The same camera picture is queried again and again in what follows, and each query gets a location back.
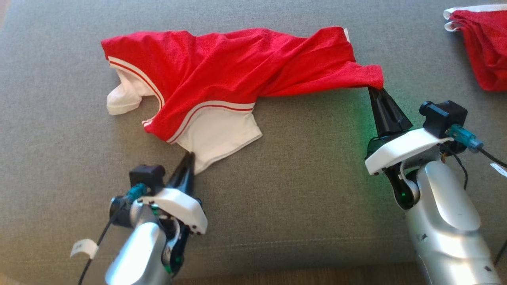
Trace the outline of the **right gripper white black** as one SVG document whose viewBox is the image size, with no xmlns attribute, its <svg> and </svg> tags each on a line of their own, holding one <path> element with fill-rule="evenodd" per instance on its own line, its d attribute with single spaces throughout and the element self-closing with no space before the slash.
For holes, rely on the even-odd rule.
<svg viewBox="0 0 507 285">
<path fill-rule="evenodd" d="M 368 87 L 368 90 L 378 137 L 406 132 L 413 127 L 385 89 Z M 435 137 L 424 128 L 411 130 L 371 153 L 365 160 L 365 166 L 370 175 L 384 173 L 387 176 L 398 206 L 406 211 L 418 202 L 420 190 L 406 177 L 405 170 L 438 160 L 439 146 L 449 141 L 454 139 Z"/>
</svg>

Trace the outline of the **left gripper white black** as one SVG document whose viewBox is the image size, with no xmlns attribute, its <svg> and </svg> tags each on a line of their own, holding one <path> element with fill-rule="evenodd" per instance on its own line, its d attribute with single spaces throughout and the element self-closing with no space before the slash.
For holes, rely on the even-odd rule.
<svg viewBox="0 0 507 285">
<path fill-rule="evenodd" d="M 143 196 L 139 202 L 147 205 L 162 227 L 165 241 L 161 252 L 162 267 L 174 277 L 184 262 L 185 247 L 190 235 L 204 235 L 208 219 L 194 193 L 195 154 L 183 157 L 172 176 L 156 196 Z"/>
</svg>

